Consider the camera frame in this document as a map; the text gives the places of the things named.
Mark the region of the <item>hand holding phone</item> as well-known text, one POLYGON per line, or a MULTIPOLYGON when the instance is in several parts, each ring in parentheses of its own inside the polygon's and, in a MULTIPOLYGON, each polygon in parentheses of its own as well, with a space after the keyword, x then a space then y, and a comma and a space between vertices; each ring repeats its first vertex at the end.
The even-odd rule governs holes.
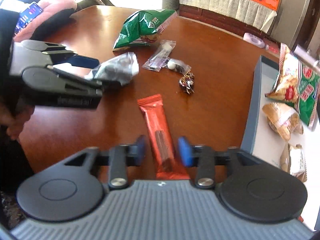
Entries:
POLYGON ((14 37, 15 42, 44 39, 61 28, 77 8, 75 0, 40 0, 38 5, 42 12, 14 37))

